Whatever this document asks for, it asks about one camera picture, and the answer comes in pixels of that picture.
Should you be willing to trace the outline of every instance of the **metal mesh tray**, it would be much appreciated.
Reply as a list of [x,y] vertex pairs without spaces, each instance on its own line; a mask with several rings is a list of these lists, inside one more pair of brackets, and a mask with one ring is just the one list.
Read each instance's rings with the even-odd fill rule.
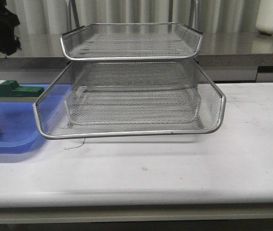
[[210,133],[225,96],[195,61],[73,62],[34,104],[49,139]]
[[202,33],[180,23],[91,24],[64,34],[70,60],[179,59],[197,55]]

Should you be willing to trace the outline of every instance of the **green object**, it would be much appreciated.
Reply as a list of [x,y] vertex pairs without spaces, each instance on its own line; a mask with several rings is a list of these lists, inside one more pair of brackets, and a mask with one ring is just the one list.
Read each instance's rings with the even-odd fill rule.
[[4,97],[25,97],[25,98],[37,98],[44,91],[43,87],[31,87],[31,86],[20,86],[16,80],[6,80],[0,84],[0,98],[3,100]]

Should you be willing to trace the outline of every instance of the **blue plastic tray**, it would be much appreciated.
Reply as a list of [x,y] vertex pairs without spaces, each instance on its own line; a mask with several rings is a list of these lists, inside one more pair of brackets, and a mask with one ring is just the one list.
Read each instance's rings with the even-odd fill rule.
[[33,103],[0,102],[0,153],[24,153],[40,137],[32,105]]

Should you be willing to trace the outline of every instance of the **white table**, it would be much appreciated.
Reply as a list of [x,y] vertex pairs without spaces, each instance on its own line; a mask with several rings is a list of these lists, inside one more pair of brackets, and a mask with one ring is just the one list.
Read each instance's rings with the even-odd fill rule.
[[[161,212],[156,219],[185,219],[188,208],[201,205],[213,209],[190,216],[202,219],[222,211],[218,204],[273,203],[273,83],[218,86],[226,95],[226,110],[212,134],[87,139],[84,145],[82,139],[45,141],[29,153],[0,154],[0,211],[14,208],[21,219],[24,208],[84,206],[91,216],[108,206],[129,205],[120,208],[133,213],[136,205],[130,219],[115,219],[116,213],[109,219],[147,220],[142,212],[150,206],[166,205],[161,206],[166,211],[167,205],[178,205],[173,217],[155,210]],[[71,222],[108,220],[102,211],[88,219],[82,208],[74,212],[81,210],[83,219],[71,216]]]

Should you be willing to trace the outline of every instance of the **white curtain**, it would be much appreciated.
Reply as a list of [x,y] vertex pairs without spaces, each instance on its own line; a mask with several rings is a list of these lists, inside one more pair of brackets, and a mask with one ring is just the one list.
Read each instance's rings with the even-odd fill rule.
[[[202,0],[203,32],[256,31],[260,0]],[[76,0],[80,25],[91,23],[188,23],[190,0]],[[7,0],[19,17],[16,34],[67,31],[65,0]]]

